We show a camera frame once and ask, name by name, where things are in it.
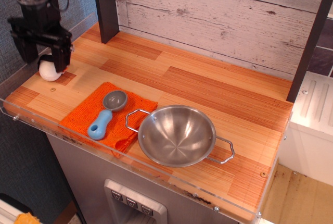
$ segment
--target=bowl handle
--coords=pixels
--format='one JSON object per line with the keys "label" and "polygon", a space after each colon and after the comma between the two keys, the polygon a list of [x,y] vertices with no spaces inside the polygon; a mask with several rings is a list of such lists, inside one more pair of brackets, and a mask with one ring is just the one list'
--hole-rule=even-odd
{"label": "bowl handle", "polygon": [[230,157],[226,158],[226,159],[223,160],[223,161],[215,160],[215,159],[210,158],[210,157],[208,157],[208,156],[207,156],[206,158],[207,158],[208,160],[212,160],[212,161],[214,161],[214,162],[216,162],[216,163],[219,163],[219,164],[225,164],[227,161],[231,160],[231,159],[234,158],[234,156],[235,156],[235,151],[234,151],[233,143],[232,143],[231,141],[228,141],[227,139],[224,139],[224,138],[219,137],[219,136],[217,136],[216,138],[218,138],[218,139],[220,139],[220,140],[222,140],[222,141],[224,141],[224,142],[229,143],[229,144],[230,144],[230,149],[231,149],[232,154],[231,154]]}
{"label": "bowl handle", "polygon": [[134,110],[133,112],[130,112],[130,113],[127,114],[127,116],[126,116],[126,123],[125,123],[125,126],[126,126],[128,129],[130,129],[130,130],[132,130],[132,131],[134,131],[134,132],[137,132],[137,133],[139,133],[138,130],[133,129],[133,128],[131,128],[131,127],[129,126],[129,116],[132,115],[132,114],[134,114],[134,113],[136,113],[136,112],[138,112],[138,111],[141,111],[141,112],[146,113],[146,114],[150,114],[150,112],[145,111],[145,110],[143,110],[143,109],[136,109],[136,110]]}

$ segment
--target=blue measuring spoon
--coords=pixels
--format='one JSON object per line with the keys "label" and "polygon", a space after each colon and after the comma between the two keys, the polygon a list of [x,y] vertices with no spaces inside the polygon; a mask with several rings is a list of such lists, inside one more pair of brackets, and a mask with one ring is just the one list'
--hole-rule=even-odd
{"label": "blue measuring spoon", "polygon": [[112,112],[122,110],[127,103],[127,95],[121,90],[108,93],[103,99],[104,110],[102,110],[96,120],[89,126],[88,135],[91,139],[99,141],[104,138],[106,127],[112,120]]}

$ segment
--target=wooden backsplash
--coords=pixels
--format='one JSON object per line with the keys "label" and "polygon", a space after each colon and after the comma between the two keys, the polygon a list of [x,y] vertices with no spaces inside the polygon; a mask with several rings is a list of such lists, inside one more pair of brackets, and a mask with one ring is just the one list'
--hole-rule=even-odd
{"label": "wooden backsplash", "polygon": [[321,0],[116,0],[120,29],[292,80]]}

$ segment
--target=wooden countertop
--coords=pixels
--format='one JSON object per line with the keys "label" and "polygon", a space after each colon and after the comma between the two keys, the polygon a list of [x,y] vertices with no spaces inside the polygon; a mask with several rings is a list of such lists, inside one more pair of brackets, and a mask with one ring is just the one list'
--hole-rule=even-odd
{"label": "wooden countertop", "polygon": [[[212,120],[217,135],[233,142],[234,159],[224,165],[204,159],[185,168],[163,167],[136,141],[127,154],[148,166],[126,156],[120,160],[156,178],[162,171],[160,179],[188,197],[251,222],[291,113],[293,104],[286,101],[291,82],[122,32],[102,44],[97,24],[74,44],[65,74],[55,82],[33,75],[6,98],[5,108],[26,121],[39,116],[44,119],[39,124],[56,126],[106,81],[159,107],[197,108]],[[217,140],[212,156],[228,155],[228,144]]]}

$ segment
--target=yellow cloth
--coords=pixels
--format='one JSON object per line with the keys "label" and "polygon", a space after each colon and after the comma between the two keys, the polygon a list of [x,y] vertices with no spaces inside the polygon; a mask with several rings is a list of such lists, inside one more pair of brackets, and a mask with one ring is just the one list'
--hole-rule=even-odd
{"label": "yellow cloth", "polygon": [[31,213],[20,214],[16,218],[14,224],[39,224],[40,220],[32,216]]}

